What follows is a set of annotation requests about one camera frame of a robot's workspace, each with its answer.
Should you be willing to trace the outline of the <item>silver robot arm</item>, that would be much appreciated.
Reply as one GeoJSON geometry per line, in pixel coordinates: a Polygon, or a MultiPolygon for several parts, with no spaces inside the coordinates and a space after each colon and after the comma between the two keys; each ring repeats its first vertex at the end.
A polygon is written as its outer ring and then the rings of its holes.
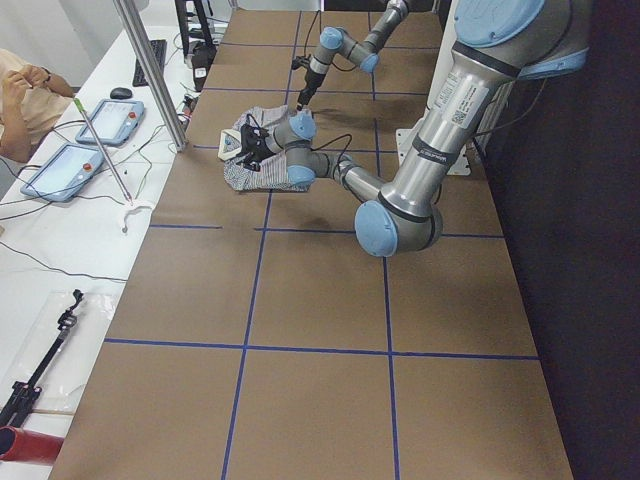
{"type": "Polygon", "coordinates": [[[301,62],[305,85],[294,112],[269,129],[246,120],[232,154],[251,171],[283,154],[288,179],[296,186],[319,178],[341,184],[360,202],[354,219],[357,240],[376,257],[419,251],[439,239],[443,223],[433,197],[502,85],[572,73],[584,65],[588,52],[588,1],[460,2],[454,12],[452,67],[387,182],[348,156],[315,152],[316,125],[308,104],[336,56],[372,72],[379,51],[412,7],[409,1],[389,2],[362,41],[344,29],[325,28],[312,55],[301,62]]]}
{"type": "Polygon", "coordinates": [[[342,27],[325,27],[319,43],[311,55],[297,56],[291,68],[306,70],[304,88],[299,92],[296,110],[302,111],[308,106],[325,77],[336,56],[341,56],[360,70],[373,73],[379,62],[379,52],[394,30],[407,18],[413,7],[413,1],[391,0],[380,19],[362,41],[354,39],[342,27]]]}

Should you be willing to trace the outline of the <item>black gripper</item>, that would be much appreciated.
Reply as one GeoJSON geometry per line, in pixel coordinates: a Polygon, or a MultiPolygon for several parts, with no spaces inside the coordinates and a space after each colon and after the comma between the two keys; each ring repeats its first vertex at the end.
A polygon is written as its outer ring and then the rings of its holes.
{"type": "Polygon", "coordinates": [[[273,151],[267,145],[269,133],[262,127],[245,124],[240,129],[241,150],[237,164],[243,168],[259,172],[263,160],[270,158],[273,151]]]}
{"type": "Polygon", "coordinates": [[[314,55],[296,56],[291,63],[291,69],[297,70],[299,68],[304,68],[306,73],[304,88],[299,92],[296,101],[297,111],[301,111],[307,105],[307,100],[312,99],[326,77],[326,64],[319,61],[314,55]]]}

